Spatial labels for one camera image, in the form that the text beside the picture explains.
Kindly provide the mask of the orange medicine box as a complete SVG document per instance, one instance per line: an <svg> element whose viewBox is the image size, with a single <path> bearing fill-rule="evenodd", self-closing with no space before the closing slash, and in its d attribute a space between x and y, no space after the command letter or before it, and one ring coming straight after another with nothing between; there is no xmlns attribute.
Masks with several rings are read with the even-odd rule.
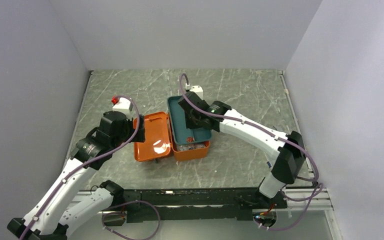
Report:
<svg viewBox="0 0 384 240"><path fill-rule="evenodd" d="M134 143L134 159L138 162L157 161L173 156L177 162L201 159L207 156L208 147L177 151L170 117L165 112L156 112L144 116L145 142Z"/></svg>

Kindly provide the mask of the white gauze pack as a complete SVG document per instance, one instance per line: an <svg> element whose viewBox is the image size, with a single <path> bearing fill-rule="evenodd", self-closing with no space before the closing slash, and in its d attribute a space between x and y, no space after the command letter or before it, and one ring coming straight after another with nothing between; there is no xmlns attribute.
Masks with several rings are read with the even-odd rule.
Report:
<svg viewBox="0 0 384 240"><path fill-rule="evenodd" d="M207 147L208 147L207 142L197 142L197 143L176 145L176 150L178 152L185 152L185 151L191 151L191 150L197 150L197 149L204 149Z"/></svg>

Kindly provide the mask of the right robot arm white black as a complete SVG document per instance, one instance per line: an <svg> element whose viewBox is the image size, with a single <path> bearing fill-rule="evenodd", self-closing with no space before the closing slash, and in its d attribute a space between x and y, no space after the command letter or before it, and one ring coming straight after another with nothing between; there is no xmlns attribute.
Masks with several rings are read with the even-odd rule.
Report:
<svg viewBox="0 0 384 240"><path fill-rule="evenodd" d="M224 102L216 100L208 104L193 91L183 94L178 104L185 113L187 128L204 128L231 135L268 155L270 172L263 177L255 192L260 207L269 207L283 187L297 180L305 162L300 133L271 129L245 117Z"/></svg>

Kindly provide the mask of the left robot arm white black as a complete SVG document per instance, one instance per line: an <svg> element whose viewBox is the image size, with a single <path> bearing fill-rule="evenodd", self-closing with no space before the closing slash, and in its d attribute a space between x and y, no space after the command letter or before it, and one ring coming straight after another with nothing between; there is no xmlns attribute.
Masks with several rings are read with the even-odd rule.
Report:
<svg viewBox="0 0 384 240"><path fill-rule="evenodd" d="M124 189L106 180L73 207L70 203L115 151L131 142L145 141L145 120L119 111L103 113L99 126L79 140L65 167L44 197L24 217L15 217L7 229L20 240L66 240L92 215L117 210L125 203Z"/></svg>

